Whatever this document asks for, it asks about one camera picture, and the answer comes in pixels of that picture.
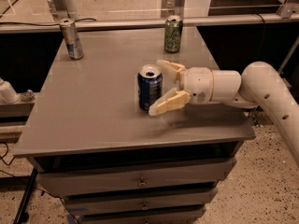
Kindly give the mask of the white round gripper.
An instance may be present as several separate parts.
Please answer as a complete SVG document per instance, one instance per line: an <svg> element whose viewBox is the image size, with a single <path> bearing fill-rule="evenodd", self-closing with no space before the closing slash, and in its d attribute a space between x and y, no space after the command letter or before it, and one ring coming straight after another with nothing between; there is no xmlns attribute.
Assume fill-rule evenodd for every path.
<svg viewBox="0 0 299 224"><path fill-rule="evenodd" d="M156 65L171 81L180 80L182 91L172 89L149 107L150 116L159 116L165 112L178 110L188 102L193 105L205 105L212 96L212 71L205 67L193 67L186 70L180 63L158 60Z"/></svg>

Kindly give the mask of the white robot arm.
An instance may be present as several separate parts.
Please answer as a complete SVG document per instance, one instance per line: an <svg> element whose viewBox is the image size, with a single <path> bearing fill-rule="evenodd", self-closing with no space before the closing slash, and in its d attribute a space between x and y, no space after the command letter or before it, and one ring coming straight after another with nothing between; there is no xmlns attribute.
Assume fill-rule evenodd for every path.
<svg viewBox="0 0 299 224"><path fill-rule="evenodd" d="M157 65L178 86L149 107L150 115L159 116L187 104L224 104L247 109L259 106L299 163L299 105L270 64L254 62L241 73L206 67L186 68L165 60L159 60Z"/></svg>

